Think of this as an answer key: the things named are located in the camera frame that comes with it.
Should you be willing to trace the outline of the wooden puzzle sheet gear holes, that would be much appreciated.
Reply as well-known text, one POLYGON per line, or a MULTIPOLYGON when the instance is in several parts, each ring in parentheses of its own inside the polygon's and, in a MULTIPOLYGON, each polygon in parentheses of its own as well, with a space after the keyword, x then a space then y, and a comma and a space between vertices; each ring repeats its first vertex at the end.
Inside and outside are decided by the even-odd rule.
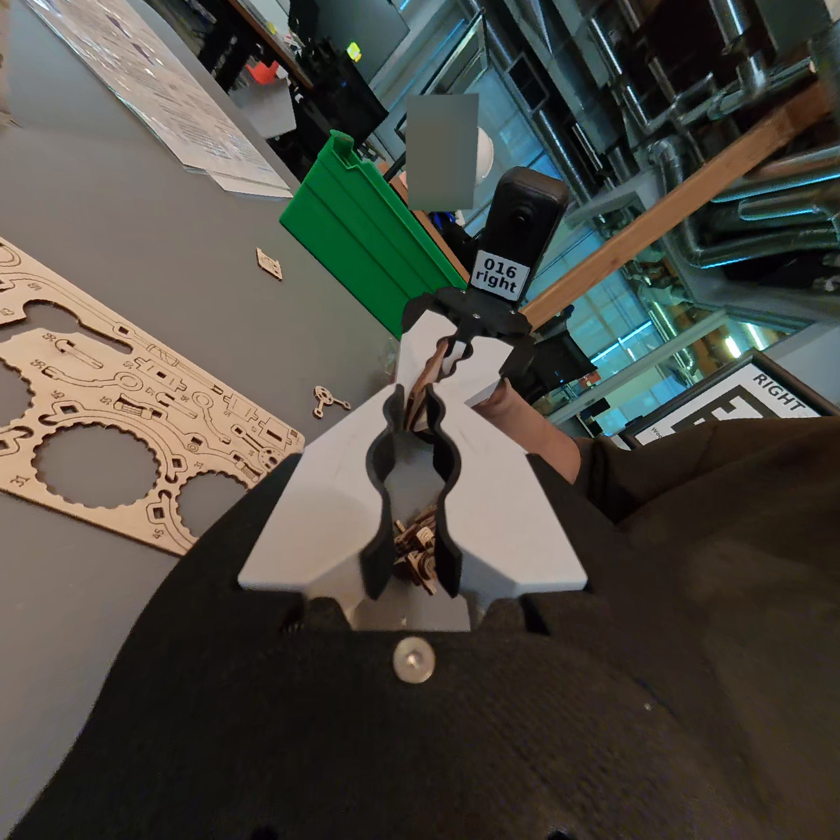
POLYGON ((2 366, 29 394, 22 416, 2 426, 4 494, 183 556, 196 541, 177 504, 190 480, 225 476, 251 489, 303 450, 297 429, 5 239, 1 290, 3 327, 24 322, 34 304, 67 312, 78 324, 71 331, 29 328, 2 342, 2 366), (49 438, 95 426, 150 450, 156 478, 145 496, 87 507, 38 477, 36 459, 49 438))

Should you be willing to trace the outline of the black monitor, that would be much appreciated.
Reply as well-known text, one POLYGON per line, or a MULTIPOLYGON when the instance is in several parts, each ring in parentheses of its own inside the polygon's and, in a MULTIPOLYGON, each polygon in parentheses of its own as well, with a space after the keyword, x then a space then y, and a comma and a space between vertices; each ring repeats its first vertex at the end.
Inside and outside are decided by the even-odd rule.
POLYGON ((300 65, 311 82, 292 98, 297 139, 314 159, 335 130, 351 137, 359 150, 384 122, 387 110, 346 51, 324 38, 302 52, 300 65))

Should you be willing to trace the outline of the silver ventilation ducts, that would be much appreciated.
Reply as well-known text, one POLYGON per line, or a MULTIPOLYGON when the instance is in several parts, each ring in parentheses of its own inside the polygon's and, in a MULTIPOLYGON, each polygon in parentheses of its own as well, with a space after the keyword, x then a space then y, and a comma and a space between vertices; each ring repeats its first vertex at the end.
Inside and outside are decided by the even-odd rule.
MULTIPOLYGON (((838 2, 459 2, 578 206, 621 185, 666 192, 817 78, 838 95, 838 2)), ((838 294, 838 128, 825 118, 643 248, 622 273, 679 263, 838 294)))

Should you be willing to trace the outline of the wooden model vehicle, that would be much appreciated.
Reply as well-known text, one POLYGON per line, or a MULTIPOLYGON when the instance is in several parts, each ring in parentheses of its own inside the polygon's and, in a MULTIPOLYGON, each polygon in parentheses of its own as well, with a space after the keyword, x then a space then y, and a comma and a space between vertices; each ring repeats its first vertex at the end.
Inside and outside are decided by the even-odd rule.
MULTIPOLYGON (((447 338, 437 341, 434 353, 408 394, 404 428, 411 434, 419 434, 419 425, 426 411, 427 388, 438 380, 448 346, 447 338)), ((437 506, 433 504, 421 511, 407 527, 398 520, 393 522, 394 573, 399 579, 423 588, 429 595, 435 594, 438 580, 435 568, 436 512, 437 506)))

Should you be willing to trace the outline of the wooden beam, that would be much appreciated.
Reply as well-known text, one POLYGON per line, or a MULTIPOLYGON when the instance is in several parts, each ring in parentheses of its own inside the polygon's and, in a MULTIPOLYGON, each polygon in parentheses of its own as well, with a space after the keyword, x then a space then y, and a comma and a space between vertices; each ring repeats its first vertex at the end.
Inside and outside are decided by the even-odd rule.
POLYGON ((532 331, 553 319, 562 309, 620 269, 772 153, 824 120, 832 106, 832 96, 825 85, 816 80, 773 110, 523 307, 521 314, 532 331))

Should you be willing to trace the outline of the person's right hand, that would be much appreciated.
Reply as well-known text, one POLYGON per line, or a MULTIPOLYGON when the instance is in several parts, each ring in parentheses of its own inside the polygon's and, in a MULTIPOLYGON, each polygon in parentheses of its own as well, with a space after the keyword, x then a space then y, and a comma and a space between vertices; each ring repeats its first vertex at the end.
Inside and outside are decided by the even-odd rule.
POLYGON ((575 483, 582 463, 578 442, 539 414, 508 380, 500 381, 494 392, 473 409, 527 454, 541 457, 569 484, 575 483))

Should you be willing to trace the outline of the laminated instruction sheet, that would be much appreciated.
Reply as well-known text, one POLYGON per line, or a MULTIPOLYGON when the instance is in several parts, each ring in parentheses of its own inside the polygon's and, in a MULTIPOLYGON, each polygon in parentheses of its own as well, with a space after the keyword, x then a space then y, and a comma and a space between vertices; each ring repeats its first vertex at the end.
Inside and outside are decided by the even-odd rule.
POLYGON ((28 6, 187 170, 208 175, 230 193, 292 197, 288 184, 130 3, 28 6))

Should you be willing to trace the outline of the grey desk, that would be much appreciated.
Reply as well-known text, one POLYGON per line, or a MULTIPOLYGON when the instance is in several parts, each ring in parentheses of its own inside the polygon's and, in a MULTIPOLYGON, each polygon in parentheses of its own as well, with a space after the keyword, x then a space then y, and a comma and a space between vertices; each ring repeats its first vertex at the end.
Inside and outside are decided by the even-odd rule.
MULTIPOLYGON (((303 433, 354 405, 388 334, 279 225, 283 202, 184 169, 24 2, 12 2, 2 239, 303 433), (279 281, 258 267, 276 259, 279 281)), ((59 767, 167 553, 2 495, 2 838, 59 767)))

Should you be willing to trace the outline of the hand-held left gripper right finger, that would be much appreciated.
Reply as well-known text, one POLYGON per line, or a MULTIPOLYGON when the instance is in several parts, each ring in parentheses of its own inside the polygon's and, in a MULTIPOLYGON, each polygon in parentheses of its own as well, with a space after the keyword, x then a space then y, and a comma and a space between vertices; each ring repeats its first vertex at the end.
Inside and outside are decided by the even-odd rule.
POLYGON ((443 385, 426 390, 436 574, 452 597, 579 592, 588 582, 529 456, 443 385))

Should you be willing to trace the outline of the green plastic bin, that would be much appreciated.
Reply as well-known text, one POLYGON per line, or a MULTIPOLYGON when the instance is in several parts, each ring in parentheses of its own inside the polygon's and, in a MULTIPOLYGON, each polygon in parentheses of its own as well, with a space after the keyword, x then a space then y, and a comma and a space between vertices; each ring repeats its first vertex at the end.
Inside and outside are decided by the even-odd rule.
POLYGON ((279 223, 397 338, 410 300, 467 286, 346 133, 330 132, 279 223))

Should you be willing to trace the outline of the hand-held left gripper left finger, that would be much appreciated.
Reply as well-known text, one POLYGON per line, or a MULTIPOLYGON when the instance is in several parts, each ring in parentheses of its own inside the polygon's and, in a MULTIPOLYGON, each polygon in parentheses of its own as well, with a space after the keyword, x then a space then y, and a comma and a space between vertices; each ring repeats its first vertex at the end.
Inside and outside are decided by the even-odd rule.
POLYGON ((396 558, 385 487, 403 429, 403 388, 388 385, 307 446, 238 584, 308 599, 378 599, 396 558))

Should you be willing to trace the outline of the black framed white sign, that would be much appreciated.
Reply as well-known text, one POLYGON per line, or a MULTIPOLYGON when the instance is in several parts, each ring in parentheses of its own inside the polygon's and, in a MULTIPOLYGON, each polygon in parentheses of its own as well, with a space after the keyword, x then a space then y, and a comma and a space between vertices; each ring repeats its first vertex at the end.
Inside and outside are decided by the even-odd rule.
POLYGON ((749 350, 613 437, 634 449, 702 424, 733 419, 836 417, 838 407, 758 350, 749 350))

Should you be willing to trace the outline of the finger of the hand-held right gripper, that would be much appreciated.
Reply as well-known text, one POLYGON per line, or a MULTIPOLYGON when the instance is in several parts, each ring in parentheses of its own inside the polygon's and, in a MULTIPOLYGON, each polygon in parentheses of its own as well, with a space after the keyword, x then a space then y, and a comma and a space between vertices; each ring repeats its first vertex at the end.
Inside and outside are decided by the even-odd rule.
POLYGON ((491 397, 501 379, 501 369, 513 351, 509 343, 476 336, 451 365, 446 376, 446 406, 473 407, 491 397))
POLYGON ((412 391, 426 368, 427 361, 437 351, 438 342, 444 342, 444 351, 449 341, 456 336, 458 326, 445 315, 426 310, 414 323, 405 329, 400 343, 400 352, 395 371, 395 383, 404 390, 405 409, 412 404, 412 391))

